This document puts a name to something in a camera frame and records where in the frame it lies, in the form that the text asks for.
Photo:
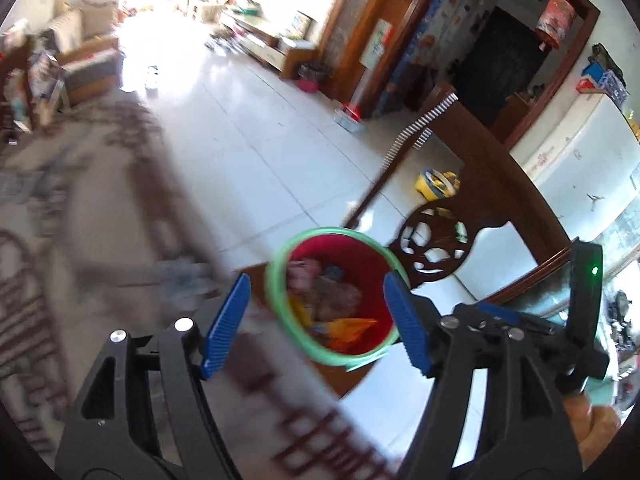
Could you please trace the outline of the person's right hand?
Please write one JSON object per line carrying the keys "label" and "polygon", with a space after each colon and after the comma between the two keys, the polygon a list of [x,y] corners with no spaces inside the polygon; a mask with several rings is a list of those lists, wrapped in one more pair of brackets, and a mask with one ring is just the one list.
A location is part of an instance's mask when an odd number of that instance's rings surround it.
{"label": "person's right hand", "polygon": [[620,429],[620,418],[609,405],[592,405],[585,393],[566,396],[564,408],[578,443],[582,469],[588,469]]}

